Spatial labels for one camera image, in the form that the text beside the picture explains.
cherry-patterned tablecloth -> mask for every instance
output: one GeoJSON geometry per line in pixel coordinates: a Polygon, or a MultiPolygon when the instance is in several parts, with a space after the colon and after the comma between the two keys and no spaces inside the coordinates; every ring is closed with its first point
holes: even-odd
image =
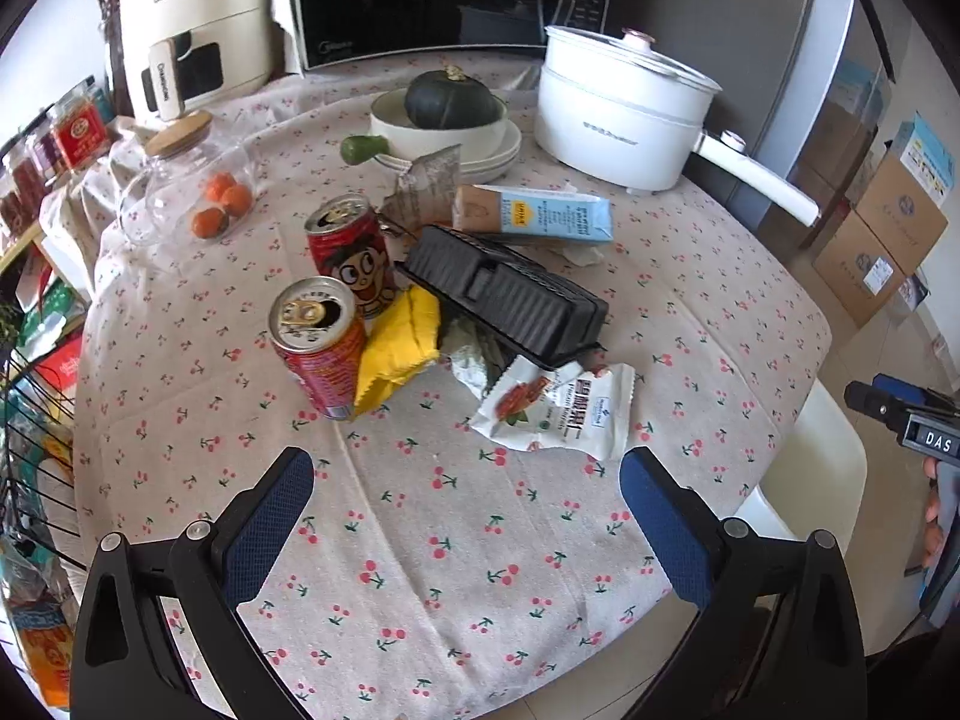
{"type": "MultiPolygon", "coordinates": [[[[610,303],[611,362],[637,372],[632,445],[649,445],[720,515],[760,480],[829,348],[827,322],[779,263],[683,179],[632,197],[558,164],[530,135],[538,68],[461,55],[525,133],[499,183],[614,203],[601,265],[542,258],[610,303]]],[[[260,199],[215,245],[135,250],[107,229],[83,337],[75,436],[86,558],[114,529],[176,536],[217,517],[287,445],[315,487],[258,598],[240,614],[315,717],[473,717],[573,668],[644,615],[669,582],[617,484],[618,459],[507,451],[467,427],[477,402],[444,365],[353,423],[310,408],[266,337],[267,309],[314,274],[304,220],[322,201],[392,180],[346,167],[373,96],[438,68],[394,57],[285,79],[217,109],[251,133],[260,199]]],[[[187,621],[169,624],[200,694],[187,621]]]]}

hand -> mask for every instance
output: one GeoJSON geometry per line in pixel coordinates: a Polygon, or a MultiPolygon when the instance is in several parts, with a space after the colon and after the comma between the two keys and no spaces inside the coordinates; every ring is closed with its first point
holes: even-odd
{"type": "MultiPolygon", "coordinates": [[[[933,458],[923,460],[923,473],[928,479],[934,482],[937,480],[937,461],[933,458]]],[[[930,488],[930,495],[926,500],[926,509],[923,511],[923,519],[926,525],[923,528],[923,567],[929,568],[933,565],[933,560],[940,552],[940,547],[944,543],[944,532],[937,524],[937,517],[940,514],[940,495],[937,493],[936,485],[930,488]]]]}

metal bolt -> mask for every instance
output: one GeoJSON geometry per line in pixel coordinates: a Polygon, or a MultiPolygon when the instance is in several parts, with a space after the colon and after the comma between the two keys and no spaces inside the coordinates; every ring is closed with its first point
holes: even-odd
{"type": "Polygon", "coordinates": [[[830,531],[817,531],[813,533],[813,541],[816,541],[824,549],[833,549],[837,543],[837,539],[833,537],[833,533],[830,531]]]}
{"type": "Polygon", "coordinates": [[[190,541],[199,541],[210,535],[210,523],[205,519],[198,519],[186,526],[186,538],[190,541]]]}
{"type": "Polygon", "coordinates": [[[112,552],[120,546],[121,541],[120,533],[107,533],[107,536],[100,539],[100,548],[104,552],[112,552]]]}
{"type": "Polygon", "coordinates": [[[727,536],[731,536],[732,538],[747,538],[747,536],[750,535],[750,526],[742,519],[737,519],[736,517],[725,519],[723,529],[727,533],[727,536]]]}

black plastic container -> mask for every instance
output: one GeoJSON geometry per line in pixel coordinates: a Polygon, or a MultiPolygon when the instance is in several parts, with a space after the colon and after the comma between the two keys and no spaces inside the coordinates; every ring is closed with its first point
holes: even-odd
{"type": "Polygon", "coordinates": [[[397,269],[542,368],[600,346],[606,301],[504,245],[428,225],[397,269]]]}

white chair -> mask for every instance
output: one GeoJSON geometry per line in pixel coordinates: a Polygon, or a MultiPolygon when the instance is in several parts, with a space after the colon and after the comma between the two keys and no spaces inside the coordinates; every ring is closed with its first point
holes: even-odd
{"type": "Polygon", "coordinates": [[[823,528],[847,552],[867,481],[867,453],[819,379],[784,445],[736,515],[760,536],[806,541],[823,528]]]}

